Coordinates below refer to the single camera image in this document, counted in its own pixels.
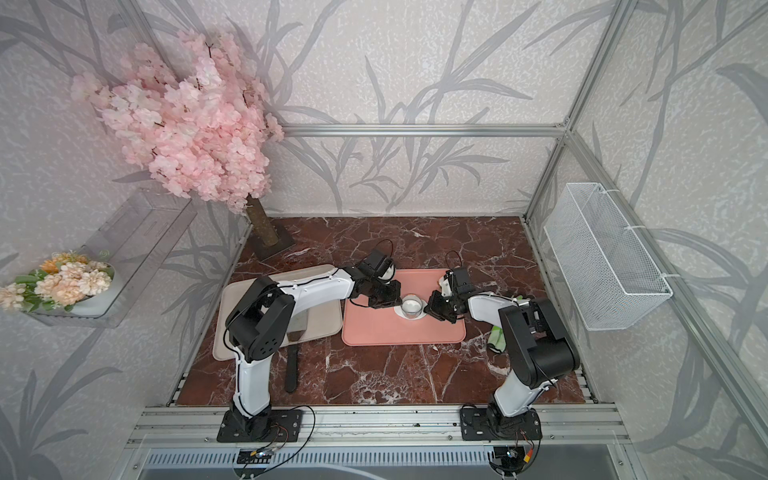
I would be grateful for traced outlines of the metal ring cutter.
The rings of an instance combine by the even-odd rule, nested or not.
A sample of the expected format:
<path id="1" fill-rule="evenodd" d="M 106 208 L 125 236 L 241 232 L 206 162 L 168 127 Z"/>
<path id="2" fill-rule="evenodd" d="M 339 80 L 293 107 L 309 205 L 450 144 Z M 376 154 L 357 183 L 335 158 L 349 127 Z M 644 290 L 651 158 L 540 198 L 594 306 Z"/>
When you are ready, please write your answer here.
<path id="1" fill-rule="evenodd" d="M 415 294 L 408 294 L 403 297 L 400 306 L 407 312 L 417 312 L 419 309 L 424 310 L 423 300 Z"/>

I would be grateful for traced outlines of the white dough piece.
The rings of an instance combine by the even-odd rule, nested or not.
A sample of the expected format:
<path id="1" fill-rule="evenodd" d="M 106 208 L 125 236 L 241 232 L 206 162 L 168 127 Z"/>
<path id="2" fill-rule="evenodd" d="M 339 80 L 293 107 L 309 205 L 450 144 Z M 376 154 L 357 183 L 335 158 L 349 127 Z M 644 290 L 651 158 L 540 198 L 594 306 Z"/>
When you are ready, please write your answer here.
<path id="1" fill-rule="evenodd" d="M 409 321 L 420 320 L 426 316 L 426 313 L 423 309 L 419 309 L 417 312 L 407 312 L 403 310 L 401 306 L 396 306 L 394 308 L 394 312 L 400 318 L 403 318 Z"/>

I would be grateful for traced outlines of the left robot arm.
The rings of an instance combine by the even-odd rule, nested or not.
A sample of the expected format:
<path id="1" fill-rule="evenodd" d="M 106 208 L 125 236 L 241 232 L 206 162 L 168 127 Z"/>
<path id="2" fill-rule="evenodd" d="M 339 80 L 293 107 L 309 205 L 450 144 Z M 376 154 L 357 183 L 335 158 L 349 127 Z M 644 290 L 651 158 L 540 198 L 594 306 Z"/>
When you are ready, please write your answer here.
<path id="1" fill-rule="evenodd" d="M 270 367 L 290 321 L 330 301 L 367 298 L 373 309 L 402 303 L 391 256 L 378 249 L 352 266 L 297 280 L 256 279 L 225 321 L 234 353 L 236 388 L 219 428 L 219 443 L 295 442 L 303 411 L 271 407 Z"/>

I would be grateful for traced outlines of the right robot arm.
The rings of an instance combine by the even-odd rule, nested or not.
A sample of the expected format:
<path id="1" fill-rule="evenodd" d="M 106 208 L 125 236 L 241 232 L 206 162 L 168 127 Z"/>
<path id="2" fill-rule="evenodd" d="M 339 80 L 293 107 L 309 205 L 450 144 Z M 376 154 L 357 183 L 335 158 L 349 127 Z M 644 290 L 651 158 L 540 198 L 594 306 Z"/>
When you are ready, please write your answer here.
<path id="1" fill-rule="evenodd" d="M 485 407 L 460 409 L 465 441 L 530 441 L 543 438 L 535 401 L 580 367 L 580 356 L 560 315 L 547 298 L 513 299 L 482 292 L 465 268 L 446 271 L 425 312 L 455 323 L 465 317 L 501 329 L 510 373 Z"/>

